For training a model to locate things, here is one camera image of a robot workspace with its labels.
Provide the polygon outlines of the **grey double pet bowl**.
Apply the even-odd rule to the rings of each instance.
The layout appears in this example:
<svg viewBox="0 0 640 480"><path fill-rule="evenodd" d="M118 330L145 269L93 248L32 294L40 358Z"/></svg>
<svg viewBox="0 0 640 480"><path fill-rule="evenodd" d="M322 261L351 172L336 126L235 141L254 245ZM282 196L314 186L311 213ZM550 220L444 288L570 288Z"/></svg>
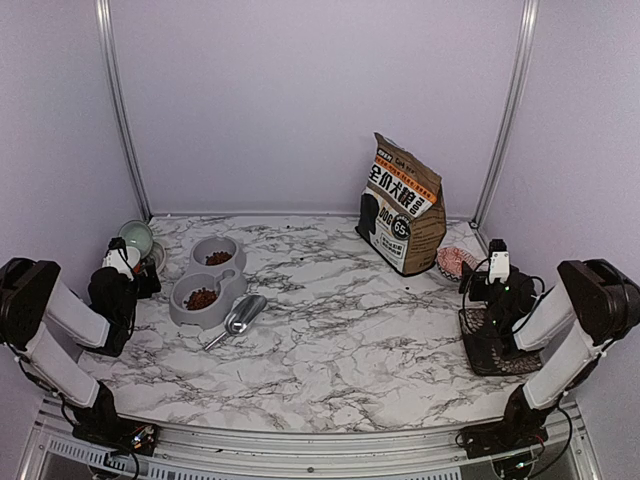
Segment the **grey double pet bowl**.
<svg viewBox="0 0 640 480"><path fill-rule="evenodd" d="M217 266L206 266L205 257L226 251L232 258ZM235 300L246 293L244 269L247 258L240 244L230 238L211 236L198 241L189 255L186 273L175 283L169 300L170 318L177 326L195 325L208 330L220 325L231 311ZM218 298L210 306L189 311L184 301L202 287L214 290Z"/></svg>

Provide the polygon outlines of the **brown dog food bag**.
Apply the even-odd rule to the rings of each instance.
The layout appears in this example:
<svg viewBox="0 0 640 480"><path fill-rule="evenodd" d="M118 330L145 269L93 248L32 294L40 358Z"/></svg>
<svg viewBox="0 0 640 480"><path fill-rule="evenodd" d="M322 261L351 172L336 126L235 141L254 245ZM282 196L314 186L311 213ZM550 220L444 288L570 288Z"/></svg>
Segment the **brown dog food bag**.
<svg viewBox="0 0 640 480"><path fill-rule="evenodd" d="M374 137L355 231L398 274L418 275L434 266L447 232L442 178L391 139Z"/></svg>

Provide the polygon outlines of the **metal food scoop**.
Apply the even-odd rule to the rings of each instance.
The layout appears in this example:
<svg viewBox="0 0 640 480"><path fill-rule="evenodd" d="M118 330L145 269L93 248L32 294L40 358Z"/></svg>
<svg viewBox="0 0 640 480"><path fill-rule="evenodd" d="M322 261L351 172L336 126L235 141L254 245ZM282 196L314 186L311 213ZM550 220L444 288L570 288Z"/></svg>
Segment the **metal food scoop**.
<svg viewBox="0 0 640 480"><path fill-rule="evenodd" d="M266 306L267 299L263 295L248 295L243 298L226 316L222 333L211 340L204 350L211 350L228 337L244 335Z"/></svg>

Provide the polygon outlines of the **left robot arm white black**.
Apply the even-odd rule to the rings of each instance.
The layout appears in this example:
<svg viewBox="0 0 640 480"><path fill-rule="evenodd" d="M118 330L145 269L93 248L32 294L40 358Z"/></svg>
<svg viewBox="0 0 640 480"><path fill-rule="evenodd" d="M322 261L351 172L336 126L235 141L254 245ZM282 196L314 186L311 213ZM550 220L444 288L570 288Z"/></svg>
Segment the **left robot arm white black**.
<svg viewBox="0 0 640 480"><path fill-rule="evenodd" d="M31 381L61 399L74 437L151 456L159 426L122 417L109 387L84 371L49 329L56 325L86 351L119 356L135 326L137 278L102 267L88 291L84 302L62 281L54 261L9 260L1 268L1 341L27 364Z"/></svg>

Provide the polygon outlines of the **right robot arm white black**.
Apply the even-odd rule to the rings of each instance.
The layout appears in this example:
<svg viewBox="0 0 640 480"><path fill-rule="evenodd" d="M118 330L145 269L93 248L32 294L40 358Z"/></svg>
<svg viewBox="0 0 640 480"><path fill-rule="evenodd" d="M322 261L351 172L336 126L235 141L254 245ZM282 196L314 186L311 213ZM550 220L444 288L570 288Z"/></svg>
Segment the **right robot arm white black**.
<svg viewBox="0 0 640 480"><path fill-rule="evenodd" d="M639 324L639 286L604 259L565 260L551 288L513 269L507 279L463 267L459 322L479 376L524 375L501 419L460 431L468 457L505 453L547 438L562 397L588 378Z"/></svg>

